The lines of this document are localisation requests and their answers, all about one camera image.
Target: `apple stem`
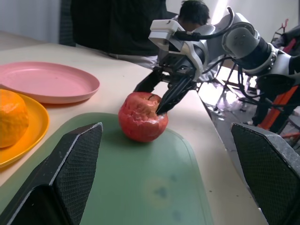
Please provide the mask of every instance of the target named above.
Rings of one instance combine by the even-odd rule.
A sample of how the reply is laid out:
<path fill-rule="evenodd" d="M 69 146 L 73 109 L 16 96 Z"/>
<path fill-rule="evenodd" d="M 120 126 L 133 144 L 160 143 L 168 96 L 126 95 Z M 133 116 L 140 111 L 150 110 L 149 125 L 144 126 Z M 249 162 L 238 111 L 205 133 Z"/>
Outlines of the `apple stem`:
<path fill-rule="evenodd" d="M 149 98 L 148 98 L 148 100 L 150 100 L 150 98 L 152 98 L 152 97 L 154 97 L 155 95 L 151 95 Z"/>

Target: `yellow plate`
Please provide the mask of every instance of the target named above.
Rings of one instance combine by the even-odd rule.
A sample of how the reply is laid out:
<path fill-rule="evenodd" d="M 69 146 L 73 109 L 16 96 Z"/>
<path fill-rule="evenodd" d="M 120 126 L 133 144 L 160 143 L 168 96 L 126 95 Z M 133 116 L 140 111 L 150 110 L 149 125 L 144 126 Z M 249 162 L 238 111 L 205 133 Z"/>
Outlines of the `yellow plate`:
<path fill-rule="evenodd" d="M 28 109 L 29 126 L 23 137 L 13 146 L 0 148 L 0 168 L 18 160 L 31 150 L 45 136 L 49 128 L 49 115 L 47 110 L 36 100 L 19 94 Z"/>

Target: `black hair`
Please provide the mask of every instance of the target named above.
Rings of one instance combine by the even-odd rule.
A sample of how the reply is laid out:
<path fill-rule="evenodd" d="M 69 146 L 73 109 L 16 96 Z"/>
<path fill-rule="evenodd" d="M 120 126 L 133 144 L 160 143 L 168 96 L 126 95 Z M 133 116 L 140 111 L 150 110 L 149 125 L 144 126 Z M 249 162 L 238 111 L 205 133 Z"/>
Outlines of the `black hair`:
<path fill-rule="evenodd" d="M 187 0 L 182 2 L 178 18 L 202 26 L 210 19 L 210 10 L 202 0 Z"/>

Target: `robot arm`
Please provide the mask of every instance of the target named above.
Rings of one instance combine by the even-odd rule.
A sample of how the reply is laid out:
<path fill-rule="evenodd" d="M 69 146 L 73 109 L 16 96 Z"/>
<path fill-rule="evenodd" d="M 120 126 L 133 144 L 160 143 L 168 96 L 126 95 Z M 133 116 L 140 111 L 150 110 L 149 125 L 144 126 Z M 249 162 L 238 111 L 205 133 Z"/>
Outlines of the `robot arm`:
<path fill-rule="evenodd" d="M 149 39 L 168 54 L 135 91 L 152 92 L 159 82 L 168 83 L 157 114 L 171 110 L 188 91 L 196 89 L 198 82 L 210 81 L 204 68 L 224 54 L 247 75 L 257 76 L 263 92 L 274 92 L 277 85 L 285 92 L 300 83 L 300 76 L 295 74 L 300 72 L 300 58 L 266 43 L 241 14 L 235 15 L 230 7 L 228 10 L 230 14 L 219 24 L 205 25 L 194 32 L 184 31 L 174 20 L 153 21 Z"/>

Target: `black shirt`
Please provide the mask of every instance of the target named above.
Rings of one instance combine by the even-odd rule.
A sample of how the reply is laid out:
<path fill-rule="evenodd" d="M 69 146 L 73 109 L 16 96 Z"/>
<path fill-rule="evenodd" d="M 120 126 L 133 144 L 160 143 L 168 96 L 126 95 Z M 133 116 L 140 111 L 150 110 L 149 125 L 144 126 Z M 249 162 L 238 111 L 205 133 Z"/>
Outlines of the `black shirt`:
<path fill-rule="evenodd" d="M 166 18 L 165 0 L 72 0 L 74 41 L 113 54 L 153 56 L 153 20 Z"/>

